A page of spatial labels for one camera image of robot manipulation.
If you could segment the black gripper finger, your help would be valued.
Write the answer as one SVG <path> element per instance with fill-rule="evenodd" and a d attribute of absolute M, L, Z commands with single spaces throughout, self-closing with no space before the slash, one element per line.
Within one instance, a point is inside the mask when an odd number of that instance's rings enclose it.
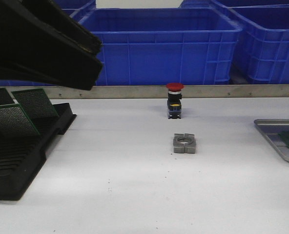
<path fill-rule="evenodd" d="M 31 13 L 20 30 L 21 59 L 95 59 L 101 42 L 53 0 L 22 0 Z"/>
<path fill-rule="evenodd" d="M 0 0 L 0 80 L 90 90 L 101 47 L 53 0 Z"/>

